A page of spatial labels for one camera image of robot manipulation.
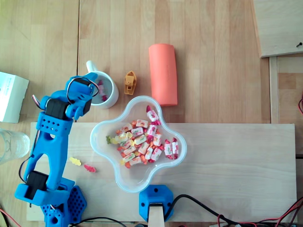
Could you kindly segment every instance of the robotic arm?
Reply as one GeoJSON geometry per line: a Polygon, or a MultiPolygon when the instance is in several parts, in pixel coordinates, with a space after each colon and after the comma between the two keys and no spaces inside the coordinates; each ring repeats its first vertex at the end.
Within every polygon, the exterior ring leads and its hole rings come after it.
{"type": "Polygon", "coordinates": [[[73,119],[84,116],[96,94],[98,75],[89,73],[67,81],[65,90],[44,96],[39,108],[37,135],[24,173],[25,183],[19,184],[15,197],[41,206],[47,227],[67,227],[81,221],[87,204],[75,182],[62,177],[67,160],[68,136],[73,119]],[[50,174],[35,171],[40,157],[49,159],[50,174]]]}

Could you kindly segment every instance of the orange foam cylinder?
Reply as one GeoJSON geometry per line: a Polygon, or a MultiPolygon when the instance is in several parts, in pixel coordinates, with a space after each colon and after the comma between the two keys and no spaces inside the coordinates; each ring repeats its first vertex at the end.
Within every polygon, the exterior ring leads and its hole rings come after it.
{"type": "Polygon", "coordinates": [[[175,49],[169,44],[149,47],[151,96],[161,105],[177,105],[177,69],[175,49]]]}

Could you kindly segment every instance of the orange toy boat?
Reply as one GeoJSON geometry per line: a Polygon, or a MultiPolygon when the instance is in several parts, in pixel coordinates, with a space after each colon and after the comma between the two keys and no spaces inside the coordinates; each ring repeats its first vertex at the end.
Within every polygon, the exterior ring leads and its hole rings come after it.
{"type": "Polygon", "coordinates": [[[125,76],[125,87],[124,87],[124,94],[126,95],[133,95],[134,89],[136,88],[137,84],[137,77],[133,71],[129,71],[125,76]]]}

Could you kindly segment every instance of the clear plastic cup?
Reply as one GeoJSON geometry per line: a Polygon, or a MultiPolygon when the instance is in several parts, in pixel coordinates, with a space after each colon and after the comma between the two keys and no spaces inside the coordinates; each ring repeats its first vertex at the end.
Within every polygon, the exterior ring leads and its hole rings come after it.
{"type": "Polygon", "coordinates": [[[0,129],[0,165],[25,156],[29,152],[29,137],[17,131],[0,129]]]}

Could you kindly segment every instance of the cardboard box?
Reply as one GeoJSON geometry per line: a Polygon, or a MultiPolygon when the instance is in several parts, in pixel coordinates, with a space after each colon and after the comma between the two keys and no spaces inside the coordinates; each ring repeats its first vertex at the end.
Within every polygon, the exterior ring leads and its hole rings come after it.
{"type": "Polygon", "coordinates": [[[0,72],[0,122],[18,123],[28,80],[0,72]]]}

